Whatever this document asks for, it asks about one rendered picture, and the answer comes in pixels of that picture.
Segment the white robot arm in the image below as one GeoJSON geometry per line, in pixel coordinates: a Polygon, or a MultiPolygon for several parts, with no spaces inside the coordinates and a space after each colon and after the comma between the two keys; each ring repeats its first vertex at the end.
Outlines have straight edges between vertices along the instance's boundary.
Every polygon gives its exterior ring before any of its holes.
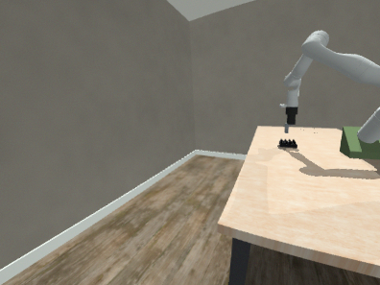
{"type": "MultiPolygon", "coordinates": [[[[380,87],[379,65],[359,55],[335,53],[325,48],[328,41],[329,36],[326,32],[316,31],[310,34],[303,43],[301,46],[303,55],[292,73],[284,79],[285,86],[294,88],[287,92],[287,100],[297,100],[301,78],[313,60],[341,72],[357,83],[372,84],[380,87]]],[[[357,136],[366,143],[374,143],[380,139],[380,107],[358,130],[357,136]]]]}

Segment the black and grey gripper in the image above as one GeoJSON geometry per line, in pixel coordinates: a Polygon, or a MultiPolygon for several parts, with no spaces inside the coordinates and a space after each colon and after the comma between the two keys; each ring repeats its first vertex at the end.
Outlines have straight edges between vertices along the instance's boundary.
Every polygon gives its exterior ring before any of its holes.
{"type": "Polygon", "coordinates": [[[298,108],[297,100],[286,100],[286,105],[279,105],[279,107],[286,107],[287,124],[285,125],[285,133],[289,133],[289,126],[296,124],[296,114],[298,108]]]}

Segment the black knob box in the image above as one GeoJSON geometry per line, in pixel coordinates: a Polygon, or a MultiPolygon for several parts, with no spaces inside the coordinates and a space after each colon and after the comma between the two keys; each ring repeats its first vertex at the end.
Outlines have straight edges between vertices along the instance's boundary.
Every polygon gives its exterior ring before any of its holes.
{"type": "MultiPolygon", "coordinates": [[[[290,140],[289,140],[290,141],[290,140]]],[[[280,142],[280,147],[287,147],[287,148],[297,148],[297,142],[295,141],[295,139],[293,139],[292,142],[287,142],[287,140],[283,140],[281,138],[281,141],[280,142]],[[285,143],[286,142],[286,143],[285,143]],[[287,144],[288,143],[288,144],[287,144]]]]}

